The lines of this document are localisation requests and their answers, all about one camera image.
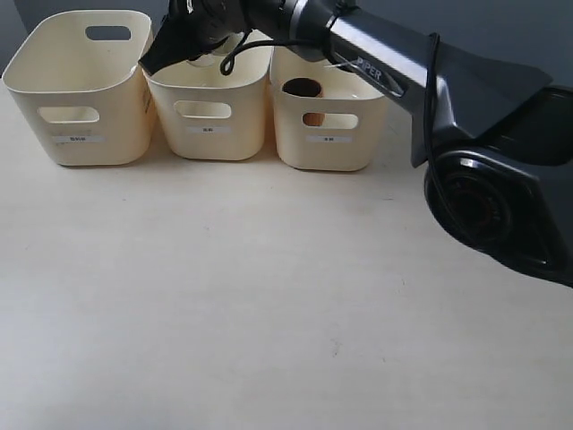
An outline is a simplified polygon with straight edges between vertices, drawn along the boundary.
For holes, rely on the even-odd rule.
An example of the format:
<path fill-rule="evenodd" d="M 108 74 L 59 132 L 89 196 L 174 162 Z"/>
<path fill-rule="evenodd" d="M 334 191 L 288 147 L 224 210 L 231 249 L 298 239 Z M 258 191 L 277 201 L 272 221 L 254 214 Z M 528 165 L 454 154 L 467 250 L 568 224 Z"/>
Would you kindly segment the black other-arm gripper body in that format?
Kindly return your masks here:
<path fill-rule="evenodd" d="M 202 45 L 214 45 L 231 34 L 273 27 L 277 1 L 170 1 L 167 17 L 195 32 Z"/>

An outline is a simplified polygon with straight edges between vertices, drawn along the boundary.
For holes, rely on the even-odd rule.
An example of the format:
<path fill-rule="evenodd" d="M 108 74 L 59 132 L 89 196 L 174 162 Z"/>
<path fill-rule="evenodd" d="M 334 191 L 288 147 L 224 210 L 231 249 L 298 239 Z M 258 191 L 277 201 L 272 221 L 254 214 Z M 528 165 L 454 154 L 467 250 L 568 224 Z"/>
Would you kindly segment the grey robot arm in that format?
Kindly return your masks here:
<path fill-rule="evenodd" d="M 526 276 L 572 283 L 572 91 L 353 1 L 172 1 L 141 57 L 155 74 L 238 34 L 353 73 L 412 118 L 411 162 L 458 242 Z"/>

